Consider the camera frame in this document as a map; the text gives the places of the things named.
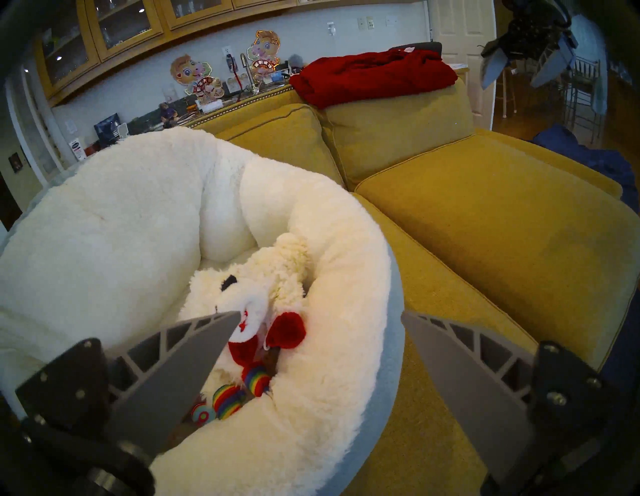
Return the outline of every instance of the lamb plush eye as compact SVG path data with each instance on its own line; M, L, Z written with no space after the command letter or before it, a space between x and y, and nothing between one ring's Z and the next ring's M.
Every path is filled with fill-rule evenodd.
M232 284L235 284L236 282L238 282L238 279L236 279L236 276L230 275L224 280L224 282L222 283L222 286L220 286L220 291L224 291L226 288L228 288Z

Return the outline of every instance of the kitchen cabinet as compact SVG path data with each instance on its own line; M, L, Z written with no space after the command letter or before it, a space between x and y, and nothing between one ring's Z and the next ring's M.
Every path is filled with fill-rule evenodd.
M163 34L153 0L86 0L85 5L101 61Z
M34 57L49 98L100 63L82 1L64 0L59 14L34 42Z
M231 0L157 0L170 29L234 9Z
M234 8L249 7L251 5L260 5L262 3L273 2L274 0L232 0Z

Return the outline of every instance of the white plush pet bed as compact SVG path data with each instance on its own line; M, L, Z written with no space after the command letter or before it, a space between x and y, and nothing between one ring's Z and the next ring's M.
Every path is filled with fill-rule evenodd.
M13 391L81 339L107 352L175 318L201 263L292 232L312 263L307 336L271 390L158 457L159 495L339 494L388 419L402 291L377 224L330 179L204 131L127 138L51 188L0 256L0 380Z

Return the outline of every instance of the couch armrest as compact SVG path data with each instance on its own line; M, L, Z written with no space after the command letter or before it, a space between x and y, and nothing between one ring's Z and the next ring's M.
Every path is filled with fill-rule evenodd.
M519 140L518 138L507 136L506 134L501 134L499 132L477 128L476 134L487 136L488 138L504 143L511 148L525 152L530 157L547 163L550 166L569 172L574 176L600 188L602 191L610 194L617 200L622 197L622 186L617 182L605 175L602 175L600 172L589 169L587 166L584 166L575 160L571 160L570 158L552 152L551 150L547 150L546 148L534 145L533 143L529 143L528 141Z

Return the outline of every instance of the yellow couch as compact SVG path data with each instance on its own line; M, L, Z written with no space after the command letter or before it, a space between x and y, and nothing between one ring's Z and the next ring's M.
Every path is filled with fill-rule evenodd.
M406 308L606 359L637 287L640 219L603 175L474 129L461 80L324 111L285 86L191 127L351 191L395 253ZM485 472L407 337L387 427L344 494L471 494Z

